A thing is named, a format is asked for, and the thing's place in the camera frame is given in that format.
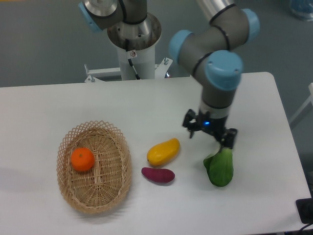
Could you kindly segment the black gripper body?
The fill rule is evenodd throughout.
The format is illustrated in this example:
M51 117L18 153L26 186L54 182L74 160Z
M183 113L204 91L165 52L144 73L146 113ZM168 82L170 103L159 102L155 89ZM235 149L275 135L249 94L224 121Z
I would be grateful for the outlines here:
M199 111L196 118L200 130L213 136L216 141L221 142L226 133L225 124L228 116L223 118L212 118L209 112Z

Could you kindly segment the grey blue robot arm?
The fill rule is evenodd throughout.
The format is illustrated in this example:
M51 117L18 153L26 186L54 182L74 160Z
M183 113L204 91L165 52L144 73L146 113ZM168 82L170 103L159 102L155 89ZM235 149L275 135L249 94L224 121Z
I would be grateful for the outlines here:
M190 134L203 131L221 148L233 148L237 130L226 128L243 63L233 50L254 39L260 30L257 15L239 9L232 0L200 0L209 28L200 34L177 32L169 54L202 86L199 111L188 110L183 121ZM123 80L154 79L159 20L145 0L83 0L78 5L89 27L106 30L118 52Z

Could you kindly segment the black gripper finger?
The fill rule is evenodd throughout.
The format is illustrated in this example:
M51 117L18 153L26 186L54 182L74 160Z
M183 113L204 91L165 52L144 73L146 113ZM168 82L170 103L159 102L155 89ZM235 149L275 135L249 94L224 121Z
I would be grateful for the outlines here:
M233 149L235 142L236 142L237 134L238 134L238 130L236 128L226 129L220 142L221 149L223 148Z
M198 116L192 109L189 109L185 114L182 126L189 132L190 139L199 130Z

